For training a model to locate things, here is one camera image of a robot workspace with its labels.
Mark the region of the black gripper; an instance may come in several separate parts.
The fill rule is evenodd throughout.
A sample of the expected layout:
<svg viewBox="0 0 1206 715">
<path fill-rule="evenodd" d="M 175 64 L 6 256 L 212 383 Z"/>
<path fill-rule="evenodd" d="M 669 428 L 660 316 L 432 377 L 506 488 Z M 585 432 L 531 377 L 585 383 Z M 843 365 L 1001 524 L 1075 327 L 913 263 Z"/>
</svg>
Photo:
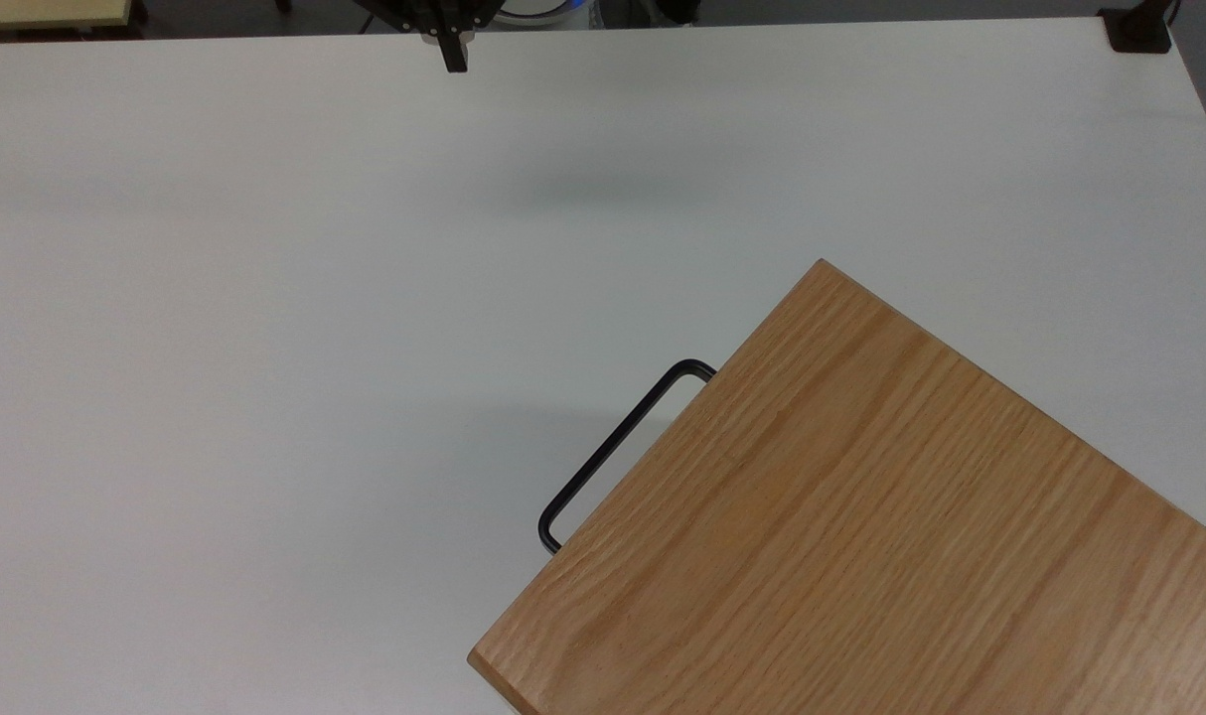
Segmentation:
<svg viewBox="0 0 1206 715">
<path fill-rule="evenodd" d="M 396 33 L 441 39 L 441 55 L 450 74 L 468 71 L 464 36 L 488 27 L 496 1 L 355 1 Z"/>
</svg>

